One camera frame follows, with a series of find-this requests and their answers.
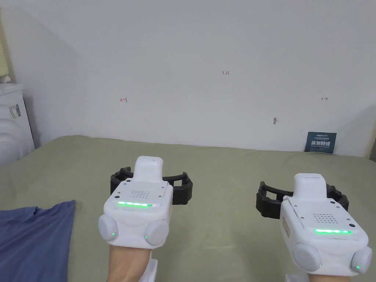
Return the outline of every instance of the handheld controller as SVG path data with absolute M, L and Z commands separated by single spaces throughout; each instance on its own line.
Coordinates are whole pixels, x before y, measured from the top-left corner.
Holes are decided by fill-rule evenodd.
M 163 246 L 169 233 L 169 223 L 176 188 L 183 191 L 187 203 L 191 198 L 192 182 L 184 173 L 185 187 L 173 187 L 179 176 L 162 178 L 163 160 L 141 156 L 137 159 L 131 178 L 121 181 L 106 201 L 104 214 L 99 218 L 99 231 L 103 239 L 114 246 L 155 249 Z M 157 260 L 151 259 L 141 278 L 142 282 L 154 282 Z
M 283 197 L 279 218 L 293 263 L 303 275 L 287 275 L 286 281 L 308 279 L 307 273 L 365 273 L 372 258 L 368 236 L 343 205 L 327 197 L 324 178 L 300 173 L 294 181 L 293 194 Z

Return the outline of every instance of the green indicator light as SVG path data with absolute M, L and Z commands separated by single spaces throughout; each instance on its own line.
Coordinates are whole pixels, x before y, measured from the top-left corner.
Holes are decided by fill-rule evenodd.
M 348 230 L 331 230 L 331 229 L 314 229 L 315 232 L 317 233 L 337 233 L 337 234 L 351 234 L 351 231 Z
M 138 206 L 138 207 L 149 207 L 153 206 L 151 204 L 143 204 L 143 203 L 132 203 L 132 202 L 118 202 L 120 206 Z

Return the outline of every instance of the label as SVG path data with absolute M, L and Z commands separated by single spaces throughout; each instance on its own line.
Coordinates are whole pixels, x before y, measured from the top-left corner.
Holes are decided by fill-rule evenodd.
M 290 238 L 290 228 L 288 228 L 288 225 L 287 225 L 285 218 L 282 219 L 282 225 L 283 225 L 283 228 L 286 231 L 287 237 Z
M 9 112 L 11 113 L 11 115 L 12 115 L 12 119 L 14 119 L 14 120 L 15 120 L 17 117 L 20 117 L 20 116 L 21 116 L 21 111 L 20 111 L 20 107 L 19 107 L 18 104 L 9 107 Z
M 321 152 L 332 154 L 337 133 L 308 132 L 304 152 Z

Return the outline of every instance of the green bedsheet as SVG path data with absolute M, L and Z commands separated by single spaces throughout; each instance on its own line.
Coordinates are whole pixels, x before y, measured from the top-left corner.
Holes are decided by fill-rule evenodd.
M 186 171 L 193 198 L 174 206 L 170 234 L 158 259 L 157 282 L 282 282 L 295 273 L 278 221 L 255 208 L 260 181 L 293 189 L 296 173 L 320 173 L 350 201 L 349 212 L 376 250 L 376 163 L 317 153 L 147 144 L 69 136 L 58 138 L 0 171 L 0 209 L 51 207 L 77 200 L 69 281 L 105 281 L 108 245 L 98 218 L 109 197 L 110 176 L 134 167 L 138 156 L 164 160 L 164 175 Z M 376 259 L 366 275 L 375 281 Z

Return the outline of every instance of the dark blue poster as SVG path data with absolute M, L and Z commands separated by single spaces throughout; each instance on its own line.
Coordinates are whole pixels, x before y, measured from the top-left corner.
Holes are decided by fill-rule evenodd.
M 304 152 L 321 152 L 332 154 L 337 133 L 308 132 Z

